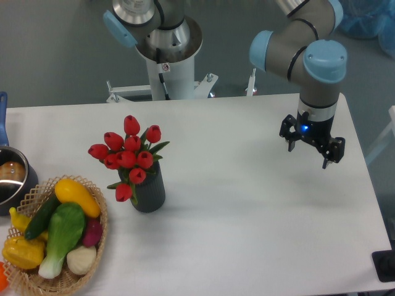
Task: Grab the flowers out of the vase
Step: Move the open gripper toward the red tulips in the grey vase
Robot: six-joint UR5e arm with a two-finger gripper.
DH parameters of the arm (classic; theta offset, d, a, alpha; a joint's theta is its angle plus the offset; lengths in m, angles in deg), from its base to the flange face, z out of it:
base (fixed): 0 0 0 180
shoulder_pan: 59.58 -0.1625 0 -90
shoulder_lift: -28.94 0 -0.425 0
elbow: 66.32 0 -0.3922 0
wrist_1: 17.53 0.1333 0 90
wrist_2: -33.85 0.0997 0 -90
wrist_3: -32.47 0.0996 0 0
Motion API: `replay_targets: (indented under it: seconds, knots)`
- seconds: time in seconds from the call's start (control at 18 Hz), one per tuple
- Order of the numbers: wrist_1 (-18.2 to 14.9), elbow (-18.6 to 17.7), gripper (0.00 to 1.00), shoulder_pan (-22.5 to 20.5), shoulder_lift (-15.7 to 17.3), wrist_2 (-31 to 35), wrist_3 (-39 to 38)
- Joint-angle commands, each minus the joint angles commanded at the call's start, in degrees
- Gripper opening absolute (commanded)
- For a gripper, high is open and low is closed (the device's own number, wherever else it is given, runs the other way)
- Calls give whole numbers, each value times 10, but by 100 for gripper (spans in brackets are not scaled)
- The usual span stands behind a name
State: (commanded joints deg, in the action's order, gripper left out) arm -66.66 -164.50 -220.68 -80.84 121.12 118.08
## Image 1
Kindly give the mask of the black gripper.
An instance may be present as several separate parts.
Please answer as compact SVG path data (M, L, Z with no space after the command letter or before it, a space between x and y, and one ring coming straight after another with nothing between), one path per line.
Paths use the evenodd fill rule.
M307 112L297 114L294 118L288 114L281 122L279 135L288 143L291 152L297 141L303 141L314 146L323 156L322 168L326 169L331 163L339 163L344 156L346 140L342 137L331 137L334 117L325 121L312 121L307 118Z

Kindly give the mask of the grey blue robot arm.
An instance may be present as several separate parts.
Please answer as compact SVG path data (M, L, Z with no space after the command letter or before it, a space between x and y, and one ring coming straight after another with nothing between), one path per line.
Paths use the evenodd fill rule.
M331 127L346 74L347 51L328 39L343 18L338 1L278 1L289 19L280 33L261 31L249 48L255 68L300 86L297 115L281 123L280 136L289 149L303 141L317 149L325 165L338 163L345 140ZM186 16L183 1L114 1L103 15L111 35L135 48L146 61L149 89L155 101L207 97L216 79L194 78L194 58L202 31Z

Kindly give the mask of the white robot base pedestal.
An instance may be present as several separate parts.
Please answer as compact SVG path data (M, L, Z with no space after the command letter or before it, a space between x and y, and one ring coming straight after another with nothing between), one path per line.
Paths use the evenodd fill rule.
M125 47L135 47L146 61L154 101L207 98L218 76L195 82L195 56L202 46L198 23L182 12L153 17L134 26L107 11L104 23Z

